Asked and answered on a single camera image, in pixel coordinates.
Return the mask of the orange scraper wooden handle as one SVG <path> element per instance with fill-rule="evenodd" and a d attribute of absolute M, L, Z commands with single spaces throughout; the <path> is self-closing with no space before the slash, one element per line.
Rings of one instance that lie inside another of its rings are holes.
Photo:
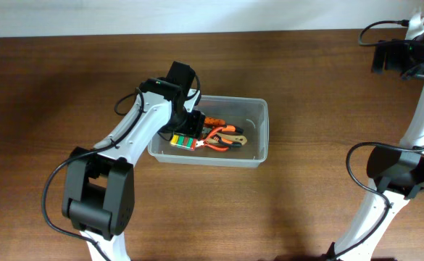
<path fill-rule="evenodd" d="M 222 134 L 222 133 L 218 133 L 218 134 L 216 134 L 216 136 L 219 136 L 223 140 L 226 139 L 226 140 L 229 140 L 229 141 L 232 141 L 232 142 L 238 142 L 241 145 L 245 145 L 247 143 L 247 138 L 245 136 L 232 136 L 232 135 L 227 135 L 227 134 Z M 209 138 L 207 140 L 211 144 L 219 144 L 219 142 L 214 140 L 213 138 Z"/>

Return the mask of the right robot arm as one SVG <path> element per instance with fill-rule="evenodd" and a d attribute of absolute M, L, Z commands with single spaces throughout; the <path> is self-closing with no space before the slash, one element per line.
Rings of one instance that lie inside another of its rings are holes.
<path fill-rule="evenodd" d="M 401 78 L 424 81 L 424 14 L 417 10 L 397 25 L 407 28 L 403 39 L 377 41 L 371 70 L 395 70 Z M 392 146 L 369 141 L 368 183 L 353 181 L 366 191 L 349 230 L 333 242 L 325 260 L 371 260 L 390 223 L 412 199 L 424 192 L 424 86 L 407 131 Z"/>

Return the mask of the clear screwdriver set case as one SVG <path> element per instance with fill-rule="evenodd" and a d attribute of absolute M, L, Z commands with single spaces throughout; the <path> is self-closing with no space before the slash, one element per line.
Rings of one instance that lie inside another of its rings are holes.
<path fill-rule="evenodd" d="M 196 148 L 196 138 L 174 134 L 170 140 L 170 145 L 179 149 L 194 151 Z"/>

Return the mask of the orange socket rail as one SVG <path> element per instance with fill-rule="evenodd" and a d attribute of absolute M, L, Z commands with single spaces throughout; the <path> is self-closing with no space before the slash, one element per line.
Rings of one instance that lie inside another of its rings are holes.
<path fill-rule="evenodd" d="M 204 125 L 208 128 L 225 125 L 225 121 L 219 118 L 205 117 Z"/>

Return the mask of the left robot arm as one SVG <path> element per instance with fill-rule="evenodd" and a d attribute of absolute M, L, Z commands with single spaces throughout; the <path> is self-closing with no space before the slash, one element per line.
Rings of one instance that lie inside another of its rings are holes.
<path fill-rule="evenodd" d="M 186 64 L 173 62 L 162 78 L 149 78 L 135 90 L 136 100 L 115 129 L 92 149 L 77 147 L 66 170 L 62 214 L 92 260 L 128 260 L 124 230 L 134 211 L 134 167 L 158 133 L 199 138 L 205 116 L 194 110 L 199 79 Z"/>

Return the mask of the orange black needle-nose pliers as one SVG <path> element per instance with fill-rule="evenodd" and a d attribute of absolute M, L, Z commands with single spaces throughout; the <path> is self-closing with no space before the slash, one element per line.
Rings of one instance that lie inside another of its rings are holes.
<path fill-rule="evenodd" d="M 217 127 L 214 127 L 214 128 L 204 127 L 202 129 L 201 137 L 206 138 L 209 135 L 210 132 L 215 131 L 216 129 L 217 129 L 217 132 L 214 135 L 212 135 L 211 138 L 218 141 L 219 144 L 212 144 L 212 145 L 221 146 L 221 147 L 241 147 L 241 146 L 243 146 L 238 142 L 232 142 L 232 141 L 229 141 L 229 140 L 226 140 L 226 139 L 223 140 L 219 136 L 216 136 L 216 134 L 218 134 L 218 133 L 232 135 L 232 136 L 244 136 L 244 131 L 241 128 L 237 128 L 237 127 L 232 126 L 232 125 L 230 125 L 230 126 L 228 126 L 228 125 L 217 126 Z"/>

